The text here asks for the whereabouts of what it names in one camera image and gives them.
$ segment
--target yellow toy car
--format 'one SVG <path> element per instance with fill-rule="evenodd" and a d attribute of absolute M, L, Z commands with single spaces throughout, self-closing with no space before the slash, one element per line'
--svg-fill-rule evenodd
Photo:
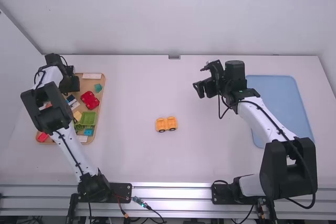
<path fill-rule="evenodd" d="M 177 129 L 177 119 L 174 116 L 169 116 L 168 118 L 158 118 L 156 119 L 156 131 L 165 132 L 167 130 L 175 131 Z"/>

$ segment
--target red toy block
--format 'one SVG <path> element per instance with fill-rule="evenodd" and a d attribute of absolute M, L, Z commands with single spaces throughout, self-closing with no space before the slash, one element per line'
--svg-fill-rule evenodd
<path fill-rule="evenodd" d="M 41 132 L 41 134 L 39 134 L 39 136 L 37 137 L 37 141 L 39 141 L 40 143 L 43 143 L 45 140 L 47 140 L 48 138 L 48 134 Z"/>
<path fill-rule="evenodd" d="M 87 91 L 80 96 L 80 99 L 85 103 L 86 107 L 89 110 L 93 110 L 99 105 L 99 100 L 91 91 Z"/>

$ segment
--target black cable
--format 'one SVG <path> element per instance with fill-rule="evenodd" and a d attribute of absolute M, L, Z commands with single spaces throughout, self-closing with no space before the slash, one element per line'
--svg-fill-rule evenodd
<path fill-rule="evenodd" d="M 250 216 L 252 210 L 253 210 L 254 204 L 251 206 L 250 212 L 248 212 L 247 216 L 241 221 L 241 222 L 235 222 L 233 219 L 231 219 L 231 221 L 233 221 L 234 224 L 242 224 L 245 220 L 247 220 L 247 218 Z"/>
<path fill-rule="evenodd" d="M 219 95 L 218 95 L 218 117 L 219 117 L 219 119 L 222 119 L 225 116 L 226 112 L 228 112 L 228 110 L 230 109 L 230 107 L 226 103 L 224 103 L 224 104 L 227 106 L 227 108 L 224 111 L 224 113 L 222 115 L 220 115 L 221 101 L 220 101 L 220 98 L 219 98 Z"/>
<path fill-rule="evenodd" d="M 141 222 L 140 224 L 144 224 L 146 221 L 148 220 L 148 218 L 146 218 L 143 222 Z"/>
<path fill-rule="evenodd" d="M 222 102 L 224 103 L 224 105 L 228 108 L 229 105 L 227 105 L 227 103 L 224 101 L 224 96 L 221 95 L 221 99 L 222 99 Z"/>
<path fill-rule="evenodd" d="M 165 224 L 165 223 L 167 223 L 163 218 L 162 218 L 162 216 L 161 216 L 161 214 L 159 214 L 157 211 L 155 211 L 153 208 L 151 208 L 150 206 L 146 206 L 146 209 L 148 209 L 148 210 L 151 210 L 151 211 L 153 211 L 154 213 L 156 213 L 158 216 L 160 216 L 160 218 L 161 218 L 161 222 L 157 222 L 156 220 L 153 220 L 152 218 L 150 218 L 153 222 L 155 222 L 156 224 Z"/>
<path fill-rule="evenodd" d="M 141 217 L 138 217 L 138 218 L 136 218 L 136 219 L 134 219 L 134 220 L 132 220 L 131 218 L 130 218 L 130 222 L 136 222 L 136 221 L 138 221 L 138 220 L 140 220 L 141 219 Z"/>
<path fill-rule="evenodd" d="M 38 85 L 36 86 L 35 89 L 38 89 L 38 87 L 42 84 L 43 78 L 44 78 L 44 76 L 46 75 L 46 71 L 44 71 L 44 70 L 40 70 L 40 71 L 37 71 L 37 72 L 35 73 L 35 76 L 34 76 L 34 85 L 36 84 L 36 77 L 37 77 L 37 76 L 40 76 L 39 73 L 43 73 L 43 75 L 42 75 L 42 77 L 41 77 L 40 81 L 38 82 Z"/>
<path fill-rule="evenodd" d="M 286 141 L 289 143 L 289 145 L 292 147 L 292 149 L 294 150 L 294 152 L 297 154 L 297 156 L 299 157 L 303 167 L 305 168 L 306 172 L 307 172 L 307 175 L 308 175 L 308 178 L 310 180 L 310 184 L 311 184 L 311 190 L 312 190 L 312 200 L 311 200 L 311 203 L 310 205 L 308 206 L 304 206 L 298 202 L 296 202 L 295 200 L 293 199 L 290 199 L 290 198 L 285 198 L 286 200 L 290 201 L 290 202 L 293 202 L 294 204 L 298 205 L 299 207 L 302 207 L 304 209 L 310 209 L 314 206 L 315 204 L 315 200 L 316 200 L 316 194 L 315 192 L 313 191 L 313 180 L 311 178 L 311 174 L 310 174 L 310 171 L 307 167 L 307 164 L 305 163 L 305 160 L 303 160 L 303 157 L 301 156 L 300 152 L 298 151 L 298 149 L 294 146 L 294 144 L 292 143 L 291 140 L 288 139 L 288 137 L 285 135 L 284 131 L 282 129 L 280 129 L 280 127 L 276 124 L 276 122 L 274 122 L 274 120 L 266 113 L 265 110 L 263 110 L 263 108 L 261 106 L 259 106 L 257 103 L 255 102 L 251 102 L 251 101 L 238 101 L 238 102 L 235 102 L 234 104 L 232 104 L 231 106 L 228 107 L 228 109 L 232 109 L 232 106 L 233 105 L 237 105 L 239 103 L 250 103 L 250 104 L 253 104 L 254 106 L 257 107 L 257 109 L 259 109 L 267 118 L 268 120 L 275 126 L 275 128 L 279 131 L 279 134 L 281 134 L 284 139 L 286 139 Z"/>
<path fill-rule="evenodd" d="M 32 221 L 32 220 L 33 220 L 33 219 L 25 220 L 25 221 L 19 222 L 19 223 L 17 223 L 17 224 L 27 223 L 27 222 L 30 222 L 30 221 Z"/>
<path fill-rule="evenodd" d="M 41 216 L 41 218 L 40 219 L 38 219 L 38 217 L 36 218 L 35 216 L 32 216 L 31 217 L 31 219 L 29 219 L 29 220 L 25 220 L 25 221 L 22 221 L 22 222 L 19 222 L 19 223 L 17 223 L 17 224 L 23 224 L 23 223 L 27 223 L 27 222 L 31 222 L 31 221 L 35 221 L 34 223 L 38 223 L 38 224 L 44 224 L 43 223 L 43 221 L 41 221 L 41 219 L 42 219 L 42 216 Z"/>
<path fill-rule="evenodd" d="M 38 224 L 44 224 L 43 221 L 41 221 L 40 219 L 36 218 L 35 216 L 32 216 L 33 219 L 38 223 Z"/>
<path fill-rule="evenodd" d="M 80 164 L 77 162 L 75 156 L 74 156 L 73 153 L 71 152 L 71 150 L 70 150 L 70 148 L 69 148 L 67 142 L 65 141 L 65 139 L 64 139 L 64 135 L 62 135 L 62 134 L 59 133 L 58 131 L 55 131 L 55 132 L 59 135 L 58 138 L 62 139 L 62 141 L 63 141 L 65 147 L 67 148 L 68 152 L 70 153 L 70 155 L 71 155 L 73 161 L 75 161 L 76 167 L 78 167 L 78 169 L 79 169 L 81 175 L 84 176 L 84 172 L 83 172 L 82 168 L 80 167 Z M 89 204 L 90 224 L 92 224 L 92 223 L 91 223 L 92 211 L 91 211 L 91 203 L 90 203 L 90 200 L 89 200 L 89 195 L 87 195 L 87 200 L 88 200 L 88 204 Z"/>
<path fill-rule="evenodd" d="M 60 57 L 64 60 L 65 64 L 68 66 L 68 62 L 65 60 L 65 58 L 62 55 L 60 55 Z"/>
<path fill-rule="evenodd" d="M 160 216 L 160 218 L 161 218 L 161 222 L 157 222 L 157 221 L 155 221 L 155 220 L 153 220 L 152 218 L 150 218 L 153 222 L 155 222 L 156 224 L 165 224 L 165 223 L 167 223 L 163 218 L 162 218 L 162 216 L 161 216 L 161 214 L 159 214 L 157 211 L 155 211 L 154 209 L 152 209 L 152 211 L 154 212 L 154 213 L 156 213 L 158 216 Z"/>

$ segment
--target yellow block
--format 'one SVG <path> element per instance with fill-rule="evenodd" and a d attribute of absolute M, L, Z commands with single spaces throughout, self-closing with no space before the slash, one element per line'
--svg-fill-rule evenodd
<path fill-rule="evenodd" d="M 74 118 L 79 122 L 80 119 L 82 118 L 82 114 L 79 111 L 76 111 L 74 113 Z"/>

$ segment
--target white wall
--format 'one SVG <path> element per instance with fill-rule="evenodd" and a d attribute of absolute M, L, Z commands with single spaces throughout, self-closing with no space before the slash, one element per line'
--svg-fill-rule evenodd
<path fill-rule="evenodd" d="M 0 10 L 0 150 L 9 140 L 20 109 L 20 94 L 33 86 L 43 57 Z"/>
<path fill-rule="evenodd" d="M 336 29 L 336 0 L 0 0 L 0 3 L 44 54 L 177 52 L 323 56 Z M 332 71 L 327 72 L 330 79 Z"/>

